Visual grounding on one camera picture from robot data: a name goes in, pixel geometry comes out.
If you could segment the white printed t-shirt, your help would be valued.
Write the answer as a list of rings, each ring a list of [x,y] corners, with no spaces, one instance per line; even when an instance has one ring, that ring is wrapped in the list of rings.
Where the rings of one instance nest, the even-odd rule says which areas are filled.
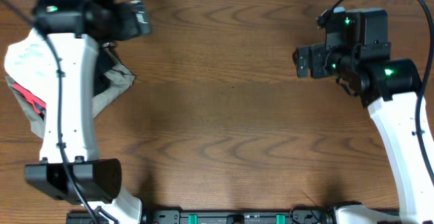
[[[46,106],[51,99],[58,100],[56,61],[35,29],[22,41],[8,46],[4,67],[14,81],[40,97]]]

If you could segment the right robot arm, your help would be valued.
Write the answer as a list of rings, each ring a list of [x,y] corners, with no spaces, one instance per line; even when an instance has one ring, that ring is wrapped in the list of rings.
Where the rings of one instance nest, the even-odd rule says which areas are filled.
[[[433,182],[425,160],[433,159],[433,137],[425,108],[416,110],[422,82],[409,58],[391,59],[388,15],[381,8],[338,7],[318,17],[325,42],[296,48],[298,77],[343,80],[358,96],[383,141],[399,199],[389,214],[359,204],[331,208],[326,223],[432,223]]]

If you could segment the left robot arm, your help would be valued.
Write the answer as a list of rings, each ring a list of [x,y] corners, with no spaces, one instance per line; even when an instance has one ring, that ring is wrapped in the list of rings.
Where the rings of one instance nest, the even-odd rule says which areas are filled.
[[[117,159],[100,158],[92,99],[103,44],[149,34],[141,1],[38,0],[34,29],[53,55],[45,99],[45,135],[39,163],[25,167],[26,182],[54,200],[87,209],[76,223],[150,223],[152,214],[122,185]]]

